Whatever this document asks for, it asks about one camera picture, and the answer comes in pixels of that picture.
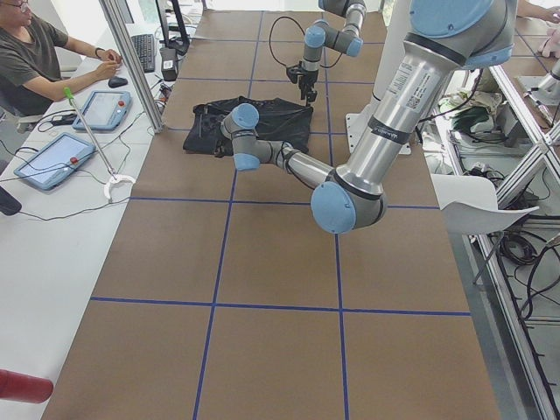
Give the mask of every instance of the gray shirt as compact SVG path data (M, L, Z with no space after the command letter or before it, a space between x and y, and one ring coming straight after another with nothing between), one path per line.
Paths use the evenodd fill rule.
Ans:
M65 46L68 36L35 15L27 31L32 39L30 44L0 28L0 90L17 111L34 116L44 114L52 101L23 85L38 76L49 81L61 80L54 47Z

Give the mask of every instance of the glasses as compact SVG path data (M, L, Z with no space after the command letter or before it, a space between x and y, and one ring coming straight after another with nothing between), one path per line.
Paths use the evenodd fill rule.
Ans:
M3 3L6 6L18 7L22 13L26 13L29 10L29 0L24 0L20 4Z

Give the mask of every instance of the man's arm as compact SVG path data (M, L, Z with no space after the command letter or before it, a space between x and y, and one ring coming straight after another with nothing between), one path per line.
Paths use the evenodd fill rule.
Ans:
M560 23L560 7L545 9L527 0L519 0L517 3L517 16L522 18L537 18L547 22Z
M103 50L95 47L87 42L80 41L79 39L68 37L68 42L64 45L64 48L68 51L78 53L79 55L85 55L91 57L92 59L100 59L103 61L116 61L120 64L123 60L119 53L115 50Z
M38 76L24 83L24 86L36 94L56 102L66 98L64 88L70 88L73 93L80 92L97 81L110 79L116 74L118 67L119 65L115 61L104 61L93 72L82 76L59 81L50 81L43 76Z

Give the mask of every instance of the blue device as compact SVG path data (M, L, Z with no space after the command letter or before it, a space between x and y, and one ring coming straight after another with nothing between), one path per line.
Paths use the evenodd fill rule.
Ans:
M72 175L95 153L95 146L77 136L62 133L14 174L39 190L50 190Z
M123 121L131 102L130 92L95 90L87 98L81 113L91 130L112 131ZM80 118L75 119L72 128L86 129Z

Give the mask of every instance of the black wristband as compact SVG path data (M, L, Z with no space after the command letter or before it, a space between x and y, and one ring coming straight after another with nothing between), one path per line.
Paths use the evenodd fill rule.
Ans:
M98 51L105 51L104 49L100 48L99 46L97 48L95 48L95 57L97 57L99 60L101 60L102 58L99 56L99 54L97 53Z

